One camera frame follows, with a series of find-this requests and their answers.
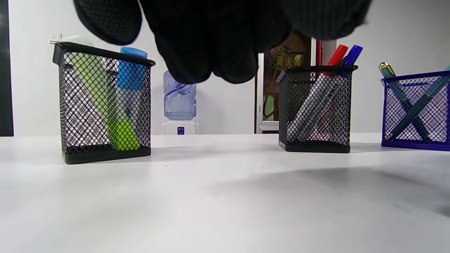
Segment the metal mesh basket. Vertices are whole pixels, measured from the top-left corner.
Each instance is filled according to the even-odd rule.
[[[150,68],[154,61],[61,42],[61,141],[68,164],[150,155]]]
[[[279,81],[279,145],[293,152],[350,152],[351,77],[357,66],[288,68]]]
[[[382,146],[450,151],[449,81],[450,71],[382,79]]]

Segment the black door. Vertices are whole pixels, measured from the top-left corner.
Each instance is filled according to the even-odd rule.
[[[8,0],[0,0],[0,136],[13,136]]]

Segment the gloved hand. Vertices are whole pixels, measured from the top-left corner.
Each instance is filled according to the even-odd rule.
[[[230,83],[252,79],[257,54],[292,28],[320,40],[351,34],[371,0],[139,0],[173,77],[200,83],[212,73]],[[74,0],[86,28],[115,45],[132,43],[142,23],[138,0]]]

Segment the blue mesh pen holder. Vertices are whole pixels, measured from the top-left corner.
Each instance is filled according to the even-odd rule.
[[[450,71],[382,79],[383,147],[450,151]]]

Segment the blue cap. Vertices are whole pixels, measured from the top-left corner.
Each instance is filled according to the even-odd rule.
[[[120,52],[139,58],[147,58],[147,53],[132,47],[122,47]],[[146,68],[144,65],[120,61],[119,73],[117,74],[117,86],[127,90],[141,90],[145,70]]]
[[[350,50],[350,52],[348,53],[348,55],[342,60],[341,65],[342,66],[354,65],[362,51],[363,51],[362,47],[360,47],[358,45],[354,45],[352,47],[352,49]]]
[[[142,50],[139,50],[137,48],[132,48],[132,47],[122,47],[120,48],[120,52],[122,54],[127,54],[127,55],[131,55],[131,56],[135,56],[135,57],[139,57],[139,58],[147,58],[147,53],[145,53]]]

